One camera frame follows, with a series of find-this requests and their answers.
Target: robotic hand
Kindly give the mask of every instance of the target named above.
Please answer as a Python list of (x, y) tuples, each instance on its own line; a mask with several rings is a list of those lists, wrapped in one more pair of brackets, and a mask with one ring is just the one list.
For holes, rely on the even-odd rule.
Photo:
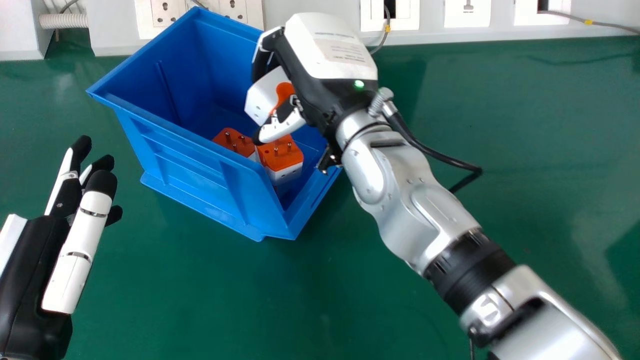
[(71, 339), (71, 314), (89, 275), (104, 227), (122, 217), (111, 206), (117, 179), (113, 157), (80, 173), (91, 151), (80, 137), (68, 150), (44, 216), (7, 217), (0, 231), (0, 357), (62, 359)]
[[(299, 13), (265, 32), (253, 59), (245, 111), (273, 141), (302, 126), (327, 139), (318, 164), (344, 166), (358, 203), (377, 221), (385, 245), (426, 278), (490, 359), (620, 359), (615, 346), (484, 234), (460, 201), (434, 178), (365, 46), (340, 19)], [(274, 84), (295, 99), (277, 102)], [(273, 109), (260, 113), (260, 109)]]

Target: electrical outlet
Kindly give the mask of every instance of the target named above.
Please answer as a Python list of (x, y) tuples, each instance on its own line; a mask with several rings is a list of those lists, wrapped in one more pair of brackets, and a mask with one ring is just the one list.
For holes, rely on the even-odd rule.
[(150, 0), (154, 26), (166, 28), (184, 14), (186, 8), (181, 0)]
[(538, 13), (538, 9), (570, 13), (571, 0), (515, 0), (513, 24), (526, 26), (567, 25), (569, 23), (569, 19), (566, 17)]
[(480, 28), (491, 23), (491, 0), (445, 0), (445, 28)]
[[(395, 3), (396, 17), (391, 18), (391, 31), (420, 29), (420, 0)], [(360, 0), (360, 31), (383, 31), (385, 23), (384, 0)]]
[[(199, 2), (214, 13), (264, 30), (262, 0), (199, 0)], [(189, 9), (198, 6), (192, 0), (186, 0), (186, 4)]]

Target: blue bin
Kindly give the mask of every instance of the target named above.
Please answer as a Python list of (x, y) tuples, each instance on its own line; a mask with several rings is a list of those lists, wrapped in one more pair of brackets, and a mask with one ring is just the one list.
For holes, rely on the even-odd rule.
[(244, 114), (260, 31), (194, 8), (87, 92), (113, 108), (145, 173), (141, 182), (255, 240), (294, 240), (339, 174), (315, 169), (326, 140), (293, 135), (302, 174), (274, 191), (262, 165), (211, 141), (224, 127), (251, 135)]

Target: green table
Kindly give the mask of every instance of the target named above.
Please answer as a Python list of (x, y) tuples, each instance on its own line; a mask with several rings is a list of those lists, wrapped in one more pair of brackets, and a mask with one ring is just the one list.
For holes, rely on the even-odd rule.
[[(381, 84), (415, 134), (482, 165), (459, 193), (486, 232), (640, 357), (640, 40), (385, 48)], [(467, 359), (457, 318), (382, 244), (341, 176), (297, 241), (254, 243), (139, 182), (115, 115), (84, 92), (122, 58), (63, 31), (0, 63), (0, 215), (44, 210), (63, 153), (116, 158), (67, 359)], [(432, 162), (452, 184), (461, 170)]]

